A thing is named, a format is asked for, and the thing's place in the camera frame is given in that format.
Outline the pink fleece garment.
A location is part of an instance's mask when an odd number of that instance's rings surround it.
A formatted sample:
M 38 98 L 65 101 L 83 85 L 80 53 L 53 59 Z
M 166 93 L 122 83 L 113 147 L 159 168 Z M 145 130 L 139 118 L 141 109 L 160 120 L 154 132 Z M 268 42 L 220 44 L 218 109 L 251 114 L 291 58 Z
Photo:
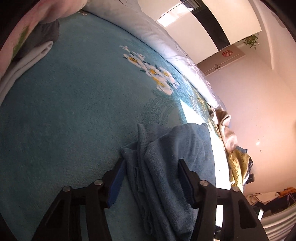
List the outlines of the pink fleece garment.
M 81 10 L 87 1 L 1 1 L 1 76 L 38 23 Z

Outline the beige cloth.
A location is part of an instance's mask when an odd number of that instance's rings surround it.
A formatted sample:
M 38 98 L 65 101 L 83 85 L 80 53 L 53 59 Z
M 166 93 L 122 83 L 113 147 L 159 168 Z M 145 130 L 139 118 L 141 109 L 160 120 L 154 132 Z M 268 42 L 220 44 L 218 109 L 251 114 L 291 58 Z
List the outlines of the beige cloth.
M 232 153 L 237 146 L 238 140 L 237 135 L 230 129 L 231 115 L 219 108 L 211 108 L 209 114 L 218 127 L 225 149 Z

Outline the dark grey folded garment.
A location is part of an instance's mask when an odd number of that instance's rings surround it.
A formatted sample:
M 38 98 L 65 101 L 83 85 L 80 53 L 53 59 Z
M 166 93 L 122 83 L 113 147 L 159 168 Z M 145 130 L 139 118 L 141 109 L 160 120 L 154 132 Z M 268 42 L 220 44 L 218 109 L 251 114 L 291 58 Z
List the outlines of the dark grey folded garment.
M 34 30 L 32 30 L 25 42 L 13 56 L 13 62 L 19 61 L 33 48 L 38 47 L 45 42 L 52 41 L 53 43 L 55 43 L 59 38 L 59 29 L 59 20 L 55 20 L 54 22 L 47 24 L 37 24 Z

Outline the green hanging plant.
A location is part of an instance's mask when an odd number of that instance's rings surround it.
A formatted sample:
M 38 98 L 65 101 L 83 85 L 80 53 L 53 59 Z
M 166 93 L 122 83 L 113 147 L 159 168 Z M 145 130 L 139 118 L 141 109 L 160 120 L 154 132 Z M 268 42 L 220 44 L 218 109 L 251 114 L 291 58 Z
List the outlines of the green hanging plant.
M 259 42 L 258 42 L 258 36 L 253 34 L 253 35 L 250 35 L 243 40 L 243 43 L 247 46 L 249 46 L 250 48 L 253 48 L 256 50 L 256 47 L 259 46 Z

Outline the light grey folded garment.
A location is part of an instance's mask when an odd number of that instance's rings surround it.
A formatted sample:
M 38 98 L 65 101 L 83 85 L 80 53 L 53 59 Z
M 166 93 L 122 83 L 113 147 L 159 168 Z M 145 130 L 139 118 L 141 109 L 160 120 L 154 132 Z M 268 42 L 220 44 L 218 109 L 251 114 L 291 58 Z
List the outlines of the light grey folded garment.
M 27 55 L 21 58 L 20 61 L 10 64 L 4 76 L 1 78 L 1 104 L 14 85 L 15 81 L 20 78 L 27 70 L 33 67 L 37 62 L 43 59 L 51 50 L 52 46 L 53 41 L 45 42 L 37 47 L 34 47 Z

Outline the yellow knitted cloth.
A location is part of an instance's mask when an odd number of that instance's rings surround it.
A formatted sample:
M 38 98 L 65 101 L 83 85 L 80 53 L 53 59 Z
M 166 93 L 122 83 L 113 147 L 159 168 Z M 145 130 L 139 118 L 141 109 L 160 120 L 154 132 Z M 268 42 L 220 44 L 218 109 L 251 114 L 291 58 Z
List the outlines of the yellow knitted cloth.
M 233 152 L 227 151 L 230 184 L 232 187 L 238 187 L 241 192 L 243 192 L 243 181 L 248 173 L 249 160 L 247 150 L 239 146 Z

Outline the clothes pile on floor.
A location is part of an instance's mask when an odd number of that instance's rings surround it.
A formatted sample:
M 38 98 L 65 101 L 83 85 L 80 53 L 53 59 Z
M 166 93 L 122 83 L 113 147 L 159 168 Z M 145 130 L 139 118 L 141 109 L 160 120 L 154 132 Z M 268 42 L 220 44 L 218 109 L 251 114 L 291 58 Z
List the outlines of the clothes pile on floor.
M 260 207 L 264 212 L 270 211 L 274 214 L 295 204 L 295 188 L 288 187 L 279 192 L 254 193 L 246 198 L 251 206 Z

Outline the light blue fleece garment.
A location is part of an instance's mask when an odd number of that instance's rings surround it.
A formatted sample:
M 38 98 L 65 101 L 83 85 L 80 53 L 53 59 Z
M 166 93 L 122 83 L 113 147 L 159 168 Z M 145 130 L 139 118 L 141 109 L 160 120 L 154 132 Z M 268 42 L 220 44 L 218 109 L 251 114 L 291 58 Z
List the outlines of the light blue fleece garment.
M 137 125 L 137 141 L 120 149 L 127 178 L 145 232 L 156 240 L 190 240 L 196 213 L 187 203 L 178 178 L 178 162 L 215 184 L 210 132 L 205 123 L 167 128 Z

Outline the teal floral bed blanket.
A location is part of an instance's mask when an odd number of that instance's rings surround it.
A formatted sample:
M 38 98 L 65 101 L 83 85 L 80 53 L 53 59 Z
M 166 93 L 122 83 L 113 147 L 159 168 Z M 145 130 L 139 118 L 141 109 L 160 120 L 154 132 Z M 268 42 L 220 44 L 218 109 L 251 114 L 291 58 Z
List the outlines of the teal floral bed blanket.
M 174 66 L 91 13 L 60 20 L 58 41 L 1 104 L 1 214 L 14 236 L 31 240 L 64 186 L 87 186 L 111 169 L 140 123 L 206 123 L 216 186 L 230 188 L 209 106 Z

